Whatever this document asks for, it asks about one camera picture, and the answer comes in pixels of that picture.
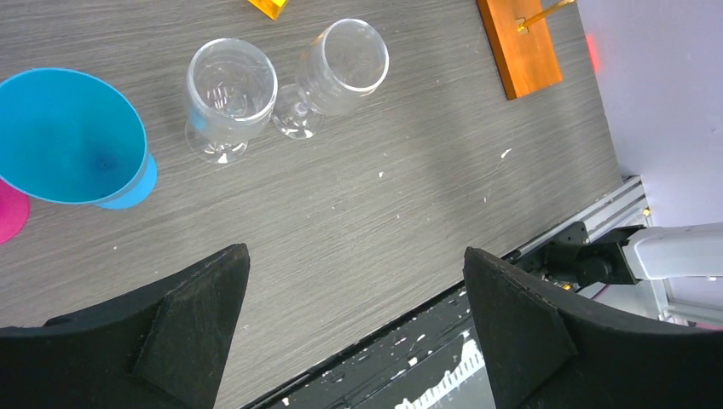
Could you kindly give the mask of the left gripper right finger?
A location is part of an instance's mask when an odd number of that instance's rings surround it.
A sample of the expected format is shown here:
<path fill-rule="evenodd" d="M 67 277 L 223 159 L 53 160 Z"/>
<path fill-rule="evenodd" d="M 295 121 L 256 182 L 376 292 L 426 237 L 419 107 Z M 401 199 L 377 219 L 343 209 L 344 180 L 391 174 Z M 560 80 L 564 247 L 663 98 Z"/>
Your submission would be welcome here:
<path fill-rule="evenodd" d="M 463 273 L 497 407 L 721 407 L 720 331 L 606 306 L 473 247 Z"/>

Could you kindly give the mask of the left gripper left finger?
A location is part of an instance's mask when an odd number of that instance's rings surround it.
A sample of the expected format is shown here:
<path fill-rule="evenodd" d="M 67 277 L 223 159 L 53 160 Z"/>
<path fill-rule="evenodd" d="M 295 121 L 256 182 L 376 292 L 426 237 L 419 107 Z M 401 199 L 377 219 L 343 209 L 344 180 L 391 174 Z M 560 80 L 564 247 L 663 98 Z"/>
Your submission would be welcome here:
<path fill-rule="evenodd" d="M 41 326 L 4 327 L 2 407 L 213 407 L 249 273 L 233 244 Z"/>

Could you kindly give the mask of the blue plastic wine glass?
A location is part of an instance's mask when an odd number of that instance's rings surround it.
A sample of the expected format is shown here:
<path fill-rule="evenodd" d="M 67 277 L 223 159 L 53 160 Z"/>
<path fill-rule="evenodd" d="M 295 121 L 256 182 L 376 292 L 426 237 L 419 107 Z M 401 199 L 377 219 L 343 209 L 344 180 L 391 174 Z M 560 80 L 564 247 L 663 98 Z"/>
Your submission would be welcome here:
<path fill-rule="evenodd" d="M 1 83 L 1 178 L 36 199 L 129 209 L 158 168 L 138 111 L 85 72 L 35 68 Z"/>

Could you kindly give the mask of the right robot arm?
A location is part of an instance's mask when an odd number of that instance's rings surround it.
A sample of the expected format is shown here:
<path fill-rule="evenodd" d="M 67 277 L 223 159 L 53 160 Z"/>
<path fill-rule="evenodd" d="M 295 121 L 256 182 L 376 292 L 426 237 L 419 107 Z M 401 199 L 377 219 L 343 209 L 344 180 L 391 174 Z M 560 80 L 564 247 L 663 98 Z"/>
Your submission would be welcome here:
<path fill-rule="evenodd" d="M 590 285 L 636 285 L 643 280 L 722 275 L 722 224 L 613 228 L 593 239 L 572 222 L 527 251 L 503 259 L 567 291 Z"/>

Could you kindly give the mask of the pink plastic wine glass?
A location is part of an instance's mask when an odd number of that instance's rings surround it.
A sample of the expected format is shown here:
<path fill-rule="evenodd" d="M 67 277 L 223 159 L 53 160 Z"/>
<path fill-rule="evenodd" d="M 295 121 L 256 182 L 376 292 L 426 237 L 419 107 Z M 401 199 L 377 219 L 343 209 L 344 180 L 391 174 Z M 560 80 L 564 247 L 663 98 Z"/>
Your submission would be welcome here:
<path fill-rule="evenodd" d="M 1 238 L 0 243 L 10 241 L 26 225 L 31 211 L 28 196 L 1 181 Z"/>

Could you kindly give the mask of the clear wine glass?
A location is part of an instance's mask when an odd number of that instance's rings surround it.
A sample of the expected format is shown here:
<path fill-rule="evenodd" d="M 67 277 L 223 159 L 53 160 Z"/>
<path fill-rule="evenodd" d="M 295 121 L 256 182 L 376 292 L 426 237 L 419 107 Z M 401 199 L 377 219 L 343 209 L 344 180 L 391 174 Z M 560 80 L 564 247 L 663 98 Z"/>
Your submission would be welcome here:
<path fill-rule="evenodd" d="M 200 47 L 184 83 L 186 141 L 200 158 L 230 164 L 270 121 L 279 88 L 269 57 L 238 38 L 219 38 Z"/>
<path fill-rule="evenodd" d="M 363 105 L 389 68 L 387 46 L 375 28 L 355 18 L 338 20 L 304 49 L 294 82 L 278 91 L 272 122 L 289 138 L 309 139 L 325 118 Z"/>

